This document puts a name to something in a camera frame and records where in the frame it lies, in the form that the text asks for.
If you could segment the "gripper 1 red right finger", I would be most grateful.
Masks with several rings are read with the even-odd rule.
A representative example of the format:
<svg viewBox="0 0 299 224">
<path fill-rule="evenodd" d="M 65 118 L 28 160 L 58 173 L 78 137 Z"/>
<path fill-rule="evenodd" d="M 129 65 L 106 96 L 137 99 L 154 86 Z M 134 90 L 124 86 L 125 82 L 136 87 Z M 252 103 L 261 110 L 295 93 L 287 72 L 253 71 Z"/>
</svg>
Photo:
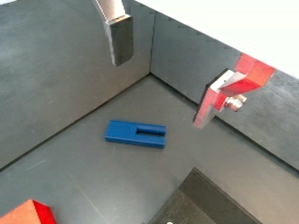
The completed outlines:
<svg viewBox="0 0 299 224">
<path fill-rule="evenodd" d="M 205 86 L 193 125 L 201 129 L 222 109 L 237 111 L 246 101 L 244 93 L 261 88 L 275 71 L 273 67 L 241 53 L 234 69 L 225 69 Z"/>
</svg>

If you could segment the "gripper 1 silver left finger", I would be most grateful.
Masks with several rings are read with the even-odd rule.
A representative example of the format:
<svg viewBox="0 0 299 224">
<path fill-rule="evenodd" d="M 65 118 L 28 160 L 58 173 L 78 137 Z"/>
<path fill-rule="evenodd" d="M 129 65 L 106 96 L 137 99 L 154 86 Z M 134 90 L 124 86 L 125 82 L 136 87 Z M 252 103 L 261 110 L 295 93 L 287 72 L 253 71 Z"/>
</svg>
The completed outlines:
<svg viewBox="0 0 299 224">
<path fill-rule="evenodd" d="M 101 16 L 110 60 L 117 67 L 133 56 L 133 18 L 126 14 L 121 0 L 92 0 Z"/>
</svg>

